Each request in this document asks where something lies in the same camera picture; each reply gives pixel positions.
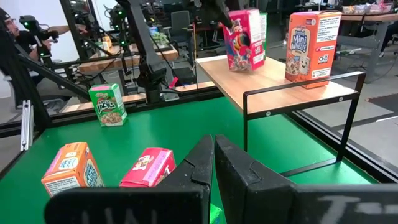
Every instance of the mini wheats cereal box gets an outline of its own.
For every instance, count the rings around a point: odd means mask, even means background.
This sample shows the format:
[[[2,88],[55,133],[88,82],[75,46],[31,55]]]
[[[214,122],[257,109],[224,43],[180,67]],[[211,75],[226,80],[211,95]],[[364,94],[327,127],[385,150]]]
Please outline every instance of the mini wheats cereal box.
[[[255,70],[264,64],[258,9],[229,12],[232,29],[223,27],[228,66],[232,71]]]
[[[64,145],[44,174],[42,183],[50,196],[74,187],[104,187],[86,142]]]
[[[175,169],[173,151],[147,148],[120,182],[120,187],[154,187]]]
[[[101,126],[120,126],[127,120],[118,84],[95,85],[89,90]]]
[[[290,15],[286,79],[302,82],[330,75],[340,19],[340,12],[296,12]],[[303,87],[327,84],[321,82]]]

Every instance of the green tabletop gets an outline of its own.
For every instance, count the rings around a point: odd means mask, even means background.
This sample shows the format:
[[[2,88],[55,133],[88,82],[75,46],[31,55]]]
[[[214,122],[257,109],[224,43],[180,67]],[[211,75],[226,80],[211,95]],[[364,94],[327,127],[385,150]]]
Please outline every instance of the green tabletop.
[[[98,121],[46,130],[0,181],[0,216],[6,223],[43,223],[50,198],[40,180],[65,144],[88,143],[106,186],[118,186],[147,147],[172,149],[176,163],[205,134],[224,134],[243,144],[242,114],[226,98],[196,101],[130,114],[124,126],[101,128]],[[249,122],[250,155],[277,172],[331,159],[327,146],[285,116]],[[348,161],[290,177],[297,184],[370,184],[376,181]],[[211,202],[222,208],[213,173]]]

